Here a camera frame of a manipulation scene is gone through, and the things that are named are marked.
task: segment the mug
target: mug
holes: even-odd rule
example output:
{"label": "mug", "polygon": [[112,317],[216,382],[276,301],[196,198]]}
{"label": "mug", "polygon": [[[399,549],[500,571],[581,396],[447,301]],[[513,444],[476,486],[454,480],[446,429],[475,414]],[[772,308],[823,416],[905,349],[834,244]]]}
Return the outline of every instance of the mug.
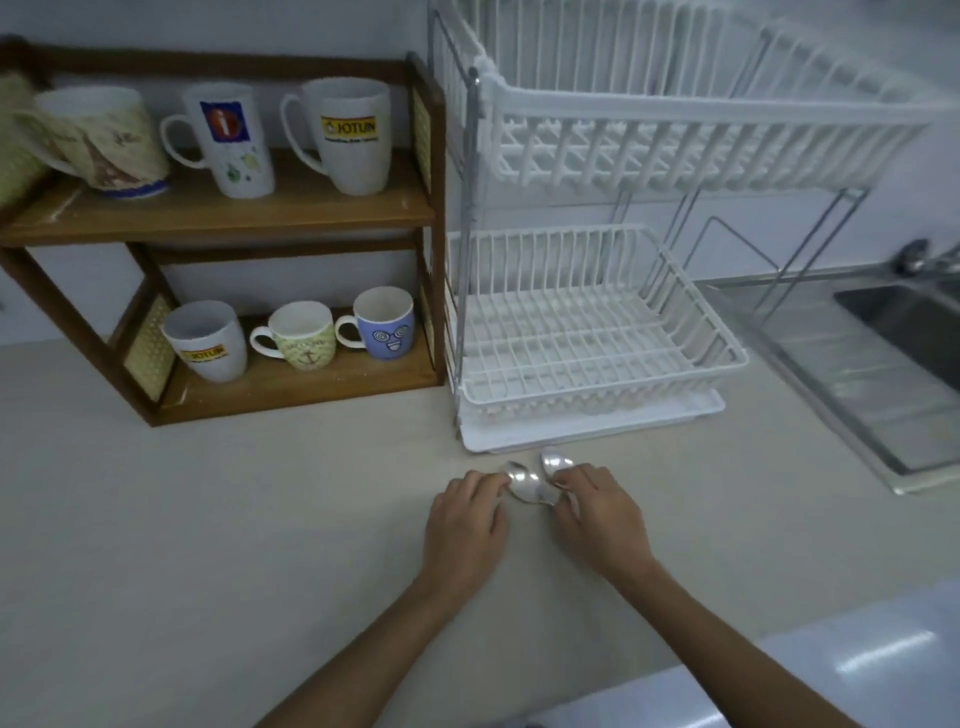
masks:
{"label": "mug", "polygon": [[[220,191],[235,199],[269,195],[276,187],[270,150],[263,137],[253,88],[227,82],[196,84],[183,92],[186,114],[167,116],[160,122],[160,140],[167,153],[193,169],[213,172]],[[167,137],[171,124],[193,129],[203,158],[181,155]]]}
{"label": "mug", "polygon": [[186,303],[167,314],[163,335],[190,369],[225,382],[247,370],[247,341],[233,309],[221,301]]}
{"label": "mug", "polygon": [[[343,324],[353,324],[360,331],[361,341],[345,339],[340,334]],[[414,345],[417,326],[414,321],[414,299],[402,288],[381,285],[357,296],[353,315],[341,316],[334,325],[337,341],[351,349],[366,349],[377,359],[396,359]]]}
{"label": "mug", "polygon": [[[276,349],[263,346],[257,336],[274,340]],[[274,359],[286,359],[294,369],[310,372],[322,369],[337,350],[333,337],[333,314],[316,301],[288,303],[274,311],[265,327],[250,334],[250,345]]]}
{"label": "mug", "polygon": [[[34,103],[36,110],[12,112],[12,129],[20,145],[40,161],[108,197],[141,198],[167,188],[170,162],[138,91],[72,86],[38,93]],[[40,129],[30,131],[31,125]],[[38,135],[49,142],[38,141]],[[52,154],[51,143],[62,158]]]}
{"label": "mug", "polygon": [[[317,79],[280,102],[280,121],[290,146],[311,169],[327,175],[345,195],[375,195],[390,173],[390,87],[370,79]],[[320,161],[307,155],[293,134],[287,107],[304,106]]]}

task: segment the forearm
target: forearm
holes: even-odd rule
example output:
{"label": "forearm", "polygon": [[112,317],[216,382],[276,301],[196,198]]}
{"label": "forearm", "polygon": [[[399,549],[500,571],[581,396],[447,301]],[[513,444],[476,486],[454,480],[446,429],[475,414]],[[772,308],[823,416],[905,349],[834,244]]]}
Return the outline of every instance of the forearm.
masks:
{"label": "forearm", "polygon": [[732,728],[856,725],[690,596],[659,565],[613,585],[673,649]]}
{"label": "forearm", "polygon": [[367,728],[456,610],[415,582],[257,728]]}

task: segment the spoon bowl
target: spoon bowl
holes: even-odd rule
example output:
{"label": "spoon bowl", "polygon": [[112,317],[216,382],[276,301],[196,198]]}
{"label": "spoon bowl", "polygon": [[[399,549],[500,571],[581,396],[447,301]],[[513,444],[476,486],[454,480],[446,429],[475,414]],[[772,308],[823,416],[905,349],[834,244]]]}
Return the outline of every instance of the spoon bowl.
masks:
{"label": "spoon bowl", "polygon": [[510,478],[507,486],[516,498],[525,503],[544,503],[556,505],[560,500],[560,491],[543,479],[527,466],[510,460],[500,469]]}
{"label": "spoon bowl", "polygon": [[546,475],[546,481],[550,484],[553,484],[553,478],[557,471],[573,466],[574,462],[564,455],[559,448],[548,445],[540,451],[540,467],[543,469],[543,474]]}

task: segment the eiffel tower mug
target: eiffel tower mug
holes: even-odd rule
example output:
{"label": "eiffel tower mug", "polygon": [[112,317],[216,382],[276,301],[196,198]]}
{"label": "eiffel tower mug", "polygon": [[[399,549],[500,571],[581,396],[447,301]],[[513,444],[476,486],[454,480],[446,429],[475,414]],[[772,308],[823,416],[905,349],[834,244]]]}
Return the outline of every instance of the eiffel tower mug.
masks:
{"label": "eiffel tower mug", "polygon": [[[273,339],[276,349],[263,346],[257,338]],[[274,311],[265,327],[250,334],[250,345],[273,359],[286,359],[294,369],[310,372],[322,369],[337,350],[333,335],[333,314],[316,301],[296,301]]]}
{"label": "eiffel tower mug", "polygon": [[140,93],[87,85],[44,91],[33,110],[12,112],[21,146],[108,197],[133,199],[167,188],[170,162]]}

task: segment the upper rack tier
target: upper rack tier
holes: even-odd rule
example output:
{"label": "upper rack tier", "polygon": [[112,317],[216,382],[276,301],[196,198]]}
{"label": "upper rack tier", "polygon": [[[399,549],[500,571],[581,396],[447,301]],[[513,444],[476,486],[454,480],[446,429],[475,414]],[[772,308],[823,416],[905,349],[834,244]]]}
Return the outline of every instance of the upper rack tier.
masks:
{"label": "upper rack tier", "polygon": [[480,73],[502,181],[658,192],[870,187],[955,96],[804,26],[716,2],[442,0],[438,67]]}

